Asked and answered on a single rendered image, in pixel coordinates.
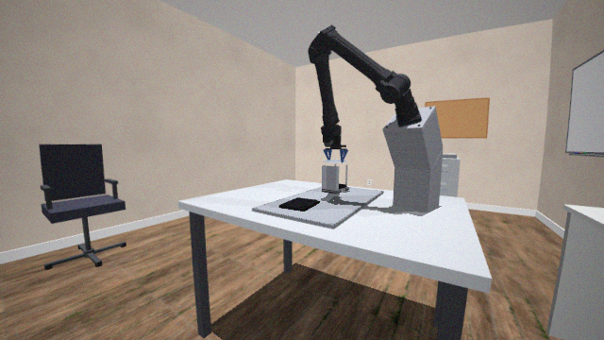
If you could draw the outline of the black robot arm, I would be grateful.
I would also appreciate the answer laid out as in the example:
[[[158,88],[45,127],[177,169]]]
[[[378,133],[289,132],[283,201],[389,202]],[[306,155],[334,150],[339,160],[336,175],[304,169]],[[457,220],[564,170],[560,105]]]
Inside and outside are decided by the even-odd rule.
[[[395,104],[397,123],[400,128],[421,122],[421,114],[411,94],[409,77],[385,69],[343,38],[335,28],[334,25],[331,25],[321,30],[311,42],[308,50],[310,63],[313,63],[316,68],[322,99],[324,125],[321,127],[321,133],[324,145],[340,145],[341,136],[339,135],[342,131],[342,127],[337,125],[340,120],[334,104],[329,71],[331,50],[374,82],[376,90],[384,102]]]

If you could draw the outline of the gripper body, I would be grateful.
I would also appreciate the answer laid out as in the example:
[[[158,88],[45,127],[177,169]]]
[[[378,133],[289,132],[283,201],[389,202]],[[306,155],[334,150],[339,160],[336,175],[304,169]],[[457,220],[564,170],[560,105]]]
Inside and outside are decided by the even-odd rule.
[[[332,144],[331,146],[326,146],[326,147],[330,147],[330,148],[325,148],[325,149],[347,150],[347,148],[342,148],[342,147],[346,147],[346,145],[340,145],[340,144]]]

